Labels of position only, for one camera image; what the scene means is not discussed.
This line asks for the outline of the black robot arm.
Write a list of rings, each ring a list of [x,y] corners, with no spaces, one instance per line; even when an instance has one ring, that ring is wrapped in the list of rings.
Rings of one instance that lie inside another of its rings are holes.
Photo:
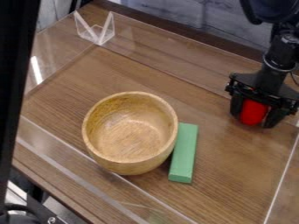
[[[270,48],[256,73],[233,73],[230,113],[246,125],[274,128],[299,110],[299,91],[286,84],[299,67],[299,0],[240,0],[254,25],[273,25]]]

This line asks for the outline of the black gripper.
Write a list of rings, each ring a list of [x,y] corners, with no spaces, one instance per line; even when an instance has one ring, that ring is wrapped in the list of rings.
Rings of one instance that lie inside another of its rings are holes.
[[[256,73],[233,73],[226,91],[232,95],[230,113],[234,117],[240,117],[246,99],[254,100],[272,107],[264,127],[274,128],[290,113],[296,113],[299,109],[299,92],[288,84],[282,84],[277,93],[270,93],[257,87]]]

